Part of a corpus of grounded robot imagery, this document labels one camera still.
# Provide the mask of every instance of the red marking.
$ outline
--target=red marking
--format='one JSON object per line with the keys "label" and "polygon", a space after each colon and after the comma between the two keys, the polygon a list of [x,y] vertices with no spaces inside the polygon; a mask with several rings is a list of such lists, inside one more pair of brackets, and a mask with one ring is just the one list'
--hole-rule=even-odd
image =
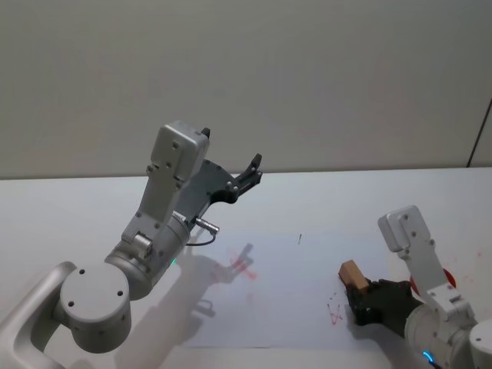
{"label": "red marking", "polygon": [[[456,288],[456,280],[454,279],[453,275],[449,271],[447,271],[446,269],[443,269],[443,271],[446,274],[446,277],[447,277],[447,280],[449,281],[449,283],[451,283],[451,285],[454,288]],[[414,281],[413,277],[411,277],[411,276],[410,276],[410,283],[412,286],[412,290],[414,290],[414,292],[419,295],[417,285],[415,284],[415,281]]]}
{"label": "red marking", "polygon": [[227,253],[228,253],[229,258],[230,258],[229,261],[231,262],[231,264],[234,268],[239,269],[239,273],[244,272],[244,274],[252,281],[254,281],[256,279],[256,277],[258,275],[256,273],[254,273],[253,271],[250,271],[248,269],[248,266],[246,265],[246,263],[244,261],[241,260],[241,258],[238,256],[236,251],[234,251],[232,248],[228,248]]}
{"label": "red marking", "polygon": [[237,259],[236,261],[234,261],[234,259],[231,258],[230,262],[234,268],[237,268],[239,270],[239,273],[245,273],[246,276],[252,281],[256,279],[257,274],[253,271],[249,271],[248,266],[241,259]]}
{"label": "red marking", "polygon": [[328,305],[328,312],[330,313],[330,317],[331,317],[331,325],[337,325],[337,322],[339,320],[344,320],[342,318],[342,316],[340,315],[340,304],[338,304],[338,307],[337,307],[337,313],[334,314],[333,312],[331,312],[331,308],[330,308],[330,304],[327,304]]}

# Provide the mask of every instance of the red x mark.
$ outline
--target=red x mark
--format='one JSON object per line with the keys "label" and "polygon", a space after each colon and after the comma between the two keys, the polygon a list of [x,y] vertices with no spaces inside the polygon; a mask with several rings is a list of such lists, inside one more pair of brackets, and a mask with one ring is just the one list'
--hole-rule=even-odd
{"label": "red x mark", "polygon": [[237,268],[239,270],[239,273],[243,273],[251,280],[254,281],[256,277],[258,276],[256,273],[253,271],[248,270],[248,266],[244,261],[242,261],[238,254],[232,249],[228,249],[228,254],[231,257],[229,261],[231,262],[232,266],[234,268]]}
{"label": "red x mark", "polygon": [[331,317],[331,324],[332,325],[337,325],[337,322],[338,320],[344,320],[341,315],[340,315],[340,304],[338,304],[338,307],[337,307],[337,313],[334,314],[331,312],[331,308],[330,308],[330,304],[328,304],[328,312],[330,313],[330,317]]}

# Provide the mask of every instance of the metal pin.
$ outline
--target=metal pin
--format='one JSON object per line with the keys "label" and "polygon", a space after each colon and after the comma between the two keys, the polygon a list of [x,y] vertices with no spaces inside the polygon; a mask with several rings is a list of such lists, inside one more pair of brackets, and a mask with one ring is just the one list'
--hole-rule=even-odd
{"label": "metal pin", "polygon": [[210,232],[210,234],[214,236],[221,230],[219,227],[206,221],[205,219],[197,218],[197,220],[194,222],[198,227],[206,229],[207,231]]}

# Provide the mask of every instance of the white bracket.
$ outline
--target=white bracket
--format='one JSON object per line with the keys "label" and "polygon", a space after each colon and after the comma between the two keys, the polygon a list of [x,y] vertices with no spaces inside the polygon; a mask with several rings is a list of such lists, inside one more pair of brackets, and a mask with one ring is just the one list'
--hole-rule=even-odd
{"label": "white bracket", "polygon": [[378,225],[390,251],[407,263],[420,296],[439,314],[439,338],[448,342],[457,329],[475,325],[470,304],[447,280],[419,209],[409,206],[392,211]]}

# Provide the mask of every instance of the ink mark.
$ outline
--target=ink mark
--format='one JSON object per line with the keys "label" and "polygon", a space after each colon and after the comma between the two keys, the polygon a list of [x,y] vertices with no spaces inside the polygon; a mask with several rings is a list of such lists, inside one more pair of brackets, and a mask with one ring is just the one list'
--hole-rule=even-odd
{"label": "ink mark", "polygon": [[258,275],[248,269],[248,259],[243,261],[241,257],[239,257],[238,254],[231,248],[228,249],[228,254],[230,257],[229,261],[231,262],[231,266],[236,269],[239,274],[244,273],[251,281],[256,279]]}
{"label": "ink mark", "polygon": [[257,274],[254,273],[253,271],[249,271],[248,266],[241,259],[236,259],[236,261],[234,261],[234,259],[231,258],[229,261],[231,262],[234,268],[238,269],[239,273],[246,274],[246,276],[252,281],[256,279]]}
{"label": "ink mark", "polygon": [[337,312],[336,313],[333,313],[331,311],[331,308],[330,308],[330,304],[327,304],[328,306],[328,312],[330,313],[330,317],[331,317],[331,325],[337,325],[337,322],[340,320],[344,320],[342,318],[342,316],[340,315],[340,304],[338,304],[337,306]]}

